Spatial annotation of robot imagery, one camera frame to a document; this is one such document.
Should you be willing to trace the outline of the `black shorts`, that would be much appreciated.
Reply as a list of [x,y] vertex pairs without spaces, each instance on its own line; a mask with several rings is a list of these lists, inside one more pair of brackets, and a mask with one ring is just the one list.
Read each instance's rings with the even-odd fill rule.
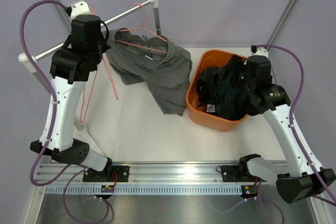
[[208,67],[200,75],[196,83],[198,91],[198,107],[206,106],[206,112],[215,114],[216,106],[219,106],[223,100],[222,75],[223,67]]

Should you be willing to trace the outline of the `dark navy shorts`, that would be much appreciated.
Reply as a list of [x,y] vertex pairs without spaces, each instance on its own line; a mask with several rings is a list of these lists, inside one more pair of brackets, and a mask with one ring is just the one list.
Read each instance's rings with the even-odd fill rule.
[[258,109],[251,103],[248,92],[244,89],[234,87],[223,79],[222,75],[223,100],[216,106],[216,113],[211,114],[230,121],[242,119],[245,115],[258,115]]

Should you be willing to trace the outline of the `pink hanger of black shorts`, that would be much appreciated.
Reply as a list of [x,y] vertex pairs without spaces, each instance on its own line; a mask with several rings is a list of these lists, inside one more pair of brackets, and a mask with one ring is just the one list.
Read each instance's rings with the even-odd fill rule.
[[95,87],[96,79],[97,79],[98,72],[95,71],[93,74],[90,75],[89,81],[86,83],[86,86],[82,93],[82,102],[80,106],[80,113],[79,113],[79,122],[83,124],[86,120],[86,116],[89,110],[90,101],[93,94],[93,89]]

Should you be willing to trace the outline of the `pink hanger of navy shorts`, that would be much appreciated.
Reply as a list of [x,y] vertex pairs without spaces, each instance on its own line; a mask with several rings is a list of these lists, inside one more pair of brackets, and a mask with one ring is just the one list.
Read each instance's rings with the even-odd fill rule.
[[[93,13],[93,14],[97,14],[94,5],[91,5],[91,8],[92,8],[92,13]],[[109,77],[109,79],[110,79],[110,82],[111,82],[111,85],[112,85],[112,89],[113,89],[113,93],[114,93],[115,99],[118,101],[118,100],[119,100],[119,96],[118,96],[117,89],[116,89],[116,85],[115,85],[115,82],[114,82],[114,79],[113,79],[112,68],[111,68],[111,66],[109,65],[108,57],[107,57],[107,54],[106,54],[106,53],[103,53],[103,55],[102,55],[102,60],[103,60],[104,66],[105,66],[105,68],[106,68],[108,77]],[[92,83],[92,86],[91,86],[91,90],[90,90],[90,95],[92,95],[93,88],[94,88],[94,86],[95,86],[95,81],[96,81],[97,73],[98,73],[98,71],[97,71],[96,74],[95,74],[95,77],[94,77],[94,80],[93,80],[93,83]]]

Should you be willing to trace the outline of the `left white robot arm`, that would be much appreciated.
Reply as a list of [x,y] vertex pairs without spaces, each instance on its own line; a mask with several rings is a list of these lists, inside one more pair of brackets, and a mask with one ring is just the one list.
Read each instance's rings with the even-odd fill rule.
[[100,17],[78,15],[71,22],[71,33],[51,60],[50,106],[45,132],[31,142],[30,150],[67,165],[82,165],[101,181],[112,176],[112,160],[73,137],[73,126],[81,94],[91,72],[97,70],[102,55],[110,47],[103,34]]

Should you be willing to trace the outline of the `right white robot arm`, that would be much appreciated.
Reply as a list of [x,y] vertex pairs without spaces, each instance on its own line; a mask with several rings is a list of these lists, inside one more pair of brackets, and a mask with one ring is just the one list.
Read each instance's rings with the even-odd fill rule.
[[288,204],[327,190],[335,181],[335,172],[324,168],[312,153],[293,118],[293,104],[286,91],[272,83],[268,57],[253,55],[244,59],[233,55],[224,78],[248,92],[252,105],[273,130],[287,162],[287,168],[283,168],[258,154],[250,154],[240,158],[240,172],[274,185]]

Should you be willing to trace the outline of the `grey shorts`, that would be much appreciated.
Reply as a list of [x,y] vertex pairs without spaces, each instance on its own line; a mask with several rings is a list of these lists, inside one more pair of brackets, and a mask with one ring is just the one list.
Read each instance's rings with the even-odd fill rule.
[[192,71],[191,54],[166,37],[144,39],[110,30],[107,57],[125,85],[145,82],[164,114],[183,115]]

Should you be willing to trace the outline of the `pink hanger of grey shorts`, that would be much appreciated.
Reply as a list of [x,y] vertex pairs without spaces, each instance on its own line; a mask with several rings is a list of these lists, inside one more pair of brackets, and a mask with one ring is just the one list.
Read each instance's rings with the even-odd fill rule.
[[[120,29],[119,32],[145,29],[149,33],[155,35],[157,38],[160,38],[162,41],[168,43],[168,41],[166,39],[164,39],[161,36],[155,34],[153,31],[149,30],[146,27],[146,11],[145,11],[145,7],[142,4],[139,4],[139,3],[134,3],[134,4],[132,4],[132,6],[140,7],[143,10],[143,19],[142,19],[142,25],[141,25],[141,27],[131,28],[131,29]],[[146,49],[148,51],[156,51],[156,52],[161,52],[161,53],[164,53],[164,54],[167,53],[167,51],[164,51],[164,50],[154,49],[154,48],[151,48],[151,47],[145,47],[145,46],[141,46],[141,45],[138,45],[138,44],[133,44],[133,43],[130,43],[130,42],[127,42],[127,41],[122,41],[122,40],[115,40],[115,41],[119,42],[119,43],[122,43],[122,44],[126,44],[126,45],[130,45],[130,46],[135,46],[135,47],[138,47],[138,48]]]

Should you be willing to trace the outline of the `orange plastic basket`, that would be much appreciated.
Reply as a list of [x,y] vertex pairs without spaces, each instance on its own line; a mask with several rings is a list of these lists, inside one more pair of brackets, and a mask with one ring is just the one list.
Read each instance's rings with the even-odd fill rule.
[[232,52],[226,52],[219,49],[211,49],[202,54],[186,94],[188,115],[194,123],[221,132],[228,132],[233,130],[239,123],[247,119],[247,115],[236,121],[230,121],[218,116],[211,115],[206,113],[206,106],[199,106],[200,103],[198,102],[199,94],[196,88],[196,83],[203,71],[209,67],[225,66],[233,55],[234,53]]

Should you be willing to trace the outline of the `silver clothes rack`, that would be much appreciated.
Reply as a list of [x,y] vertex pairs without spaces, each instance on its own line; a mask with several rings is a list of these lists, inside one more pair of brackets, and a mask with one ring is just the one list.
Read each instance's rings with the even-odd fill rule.
[[[159,20],[159,11],[158,11],[159,2],[158,2],[158,0],[145,0],[141,4],[144,7],[148,6],[148,5],[151,5],[153,7],[154,20],[155,20],[155,25],[156,25],[156,33],[160,34],[161,33],[161,27],[160,27],[160,20]],[[106,20],[105,23],[106,23],[106,25],[111,25],[112,23],[121,20],[122,18],[136,12],[139,9],[140,9],[140,7],[132,6],[132,8],[130,8],[130,9],[124,11],[124,12],[121,12],[118,15],[113,16],[112,18]],[[37,78],[37,80],[45,88],[45,90],[47,90],[47,92],[50,92],[48,84],[47,84],[47,82],[45,81],[44,78],[39,76],[39,73],[37,71],[38,68],[35,67],[35,66],[37,65],[38,61],[41,61],[42,59],[47,58],[48,56],[52,55],[58,49],[60,49],[62,46],[63,46],[63,44],[54,46],[51,49],[48,49],[47,51],[45,51],[43,53],[40,53],[36,56],[33,56],[33,55],[27,56],[27,54],[25,52],[18,55],[18,61],[21,62],[26,67],[26,69]],[[81,140],[90,144],[91,148],[93,148],[94,151],[98,152],[99,154],[103,154],[103,151],[102,151],[101,147],[99,147],[97,142],[89,134],[89,128],[87,126],[85,126],[84,124],[81,124],[77,117],[74,118],[74,123],[73,124],[74,124],[73,125],[74,126],[73,127],[73,132],[74,132],[75,136],[80,137]]]

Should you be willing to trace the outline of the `aluminium mounting rail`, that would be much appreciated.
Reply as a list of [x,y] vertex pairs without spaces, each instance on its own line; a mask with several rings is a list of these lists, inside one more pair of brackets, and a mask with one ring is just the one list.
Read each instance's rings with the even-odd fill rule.
[[[129,166],[129,184],[219,184],[222,183],[220,166],[231,163],[216,162],[114,162]],[[65,183],[83,168],[77,165],[48,163],[37,166],[34,179],[46,183],[58,174],[57,183]]]

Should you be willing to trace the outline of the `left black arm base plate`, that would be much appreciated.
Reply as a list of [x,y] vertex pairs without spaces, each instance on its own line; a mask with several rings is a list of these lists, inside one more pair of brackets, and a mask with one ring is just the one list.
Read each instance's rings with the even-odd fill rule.
[[86,183],[126,183],[129,179],[129,166],[126,165],[112,165],[108,171],[98,172],[89,168],[84,172],[82,181]]

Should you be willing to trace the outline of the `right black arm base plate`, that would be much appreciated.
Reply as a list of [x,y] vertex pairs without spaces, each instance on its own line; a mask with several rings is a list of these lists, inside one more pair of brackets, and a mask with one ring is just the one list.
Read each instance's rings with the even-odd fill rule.
[[240,165],[220,166],[223,182],[249,182],[250,178]]

